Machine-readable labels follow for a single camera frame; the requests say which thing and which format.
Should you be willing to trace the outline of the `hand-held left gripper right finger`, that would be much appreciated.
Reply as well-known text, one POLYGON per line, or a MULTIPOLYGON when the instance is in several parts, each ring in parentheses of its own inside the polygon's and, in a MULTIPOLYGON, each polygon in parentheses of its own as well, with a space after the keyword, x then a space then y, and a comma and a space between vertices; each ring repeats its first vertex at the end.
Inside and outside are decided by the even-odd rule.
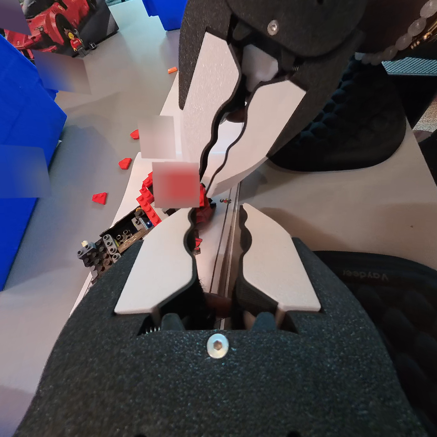
POLYGON ((234 323, 254 324, 269 313, 285 324, 288 312, 319 313, 322 305, 291 235, 249 203, 240 206, 239 229, 234 323))

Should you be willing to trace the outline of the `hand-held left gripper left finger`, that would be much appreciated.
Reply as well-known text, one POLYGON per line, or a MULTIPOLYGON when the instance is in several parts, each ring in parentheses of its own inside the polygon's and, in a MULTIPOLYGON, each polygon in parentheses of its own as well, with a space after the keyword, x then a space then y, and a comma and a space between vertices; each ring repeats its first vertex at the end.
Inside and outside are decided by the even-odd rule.
POLYGON ((204 306, 193 249, 194 208, 182 208, 150 231, 142 242, 114 308, 118 315, 176 312, 185 317, 204 306))

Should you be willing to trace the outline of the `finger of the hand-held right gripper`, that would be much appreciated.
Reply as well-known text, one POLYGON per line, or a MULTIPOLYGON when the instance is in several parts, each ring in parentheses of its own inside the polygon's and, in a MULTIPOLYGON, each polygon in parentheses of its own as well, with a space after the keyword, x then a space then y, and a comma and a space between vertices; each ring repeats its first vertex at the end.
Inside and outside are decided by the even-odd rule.
POLYGON ((236 99, 241 76, 233 48, 206 32, 181 113, 183 160, 197 163, 200 179, 212 178, 242 130, 242 123, 220 124, 230 112, 226 106, 236 99))
POLYGON ((259 84, 245 107, 242 132, 227 148, 207 193, 224 193, 258 168, 305 95, 306 91, 289 79, 259 84))

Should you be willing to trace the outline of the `red and black lego car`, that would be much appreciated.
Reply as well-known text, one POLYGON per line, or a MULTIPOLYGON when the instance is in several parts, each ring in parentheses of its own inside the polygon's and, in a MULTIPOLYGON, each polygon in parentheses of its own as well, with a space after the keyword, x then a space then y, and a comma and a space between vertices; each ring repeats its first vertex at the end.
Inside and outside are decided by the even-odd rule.
POLYGON ((101 278, 130 246, 144 239, 163 221, 162 218, 176 212, 170 208, 158 215, 158 209, 154 207, 152 172, 142 182, 139 193, 134 210, 102 232, 96 242, 83 242, 83 247, 77 252, 77 258, 91 272, 91 283, 101 278))

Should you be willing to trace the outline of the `blue plastic bin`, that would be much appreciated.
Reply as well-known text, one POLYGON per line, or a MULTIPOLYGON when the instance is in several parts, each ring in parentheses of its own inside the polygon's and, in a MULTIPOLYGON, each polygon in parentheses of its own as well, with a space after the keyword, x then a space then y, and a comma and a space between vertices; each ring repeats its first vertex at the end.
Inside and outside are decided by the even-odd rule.
MULTIPOLYGON (((67 115, 44 88, 36 67, 6 38, 0 38, 1 146, 38 147, 50 164, 67 115)), ((2 198, 0 284, 3 290, 36 198, 2 198)))
POLYGON ((166 31, 181 28, 187 0, 143 0, 149 17, 158 17, 166 31))

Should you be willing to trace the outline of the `lego box red car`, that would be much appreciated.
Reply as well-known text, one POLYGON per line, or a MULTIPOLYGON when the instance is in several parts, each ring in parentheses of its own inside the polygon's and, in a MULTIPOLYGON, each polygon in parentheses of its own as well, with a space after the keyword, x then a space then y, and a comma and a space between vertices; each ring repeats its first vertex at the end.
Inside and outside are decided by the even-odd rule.
POLYGON ((1 29, 1 35, 32 64, 36 52, 76 54, 79 37, 90 51, 118 31, 104 0, 20 1, 30 35, 1 29))

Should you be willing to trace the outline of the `black quilted pad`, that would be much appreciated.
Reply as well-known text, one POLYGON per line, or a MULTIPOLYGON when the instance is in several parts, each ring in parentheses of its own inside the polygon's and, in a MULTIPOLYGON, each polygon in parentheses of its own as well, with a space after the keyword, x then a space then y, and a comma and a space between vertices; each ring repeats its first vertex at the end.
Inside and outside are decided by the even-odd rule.
POLYGON ((372 319, 402 388, 429 436, 437 435, 437 273, 384 254, 315 251, 372 319))
POLYGON ((386 161, 400 147, 407 118, 382 65, 352 59, 319 114, 269 160, 286 170, 357 170, 386 161))

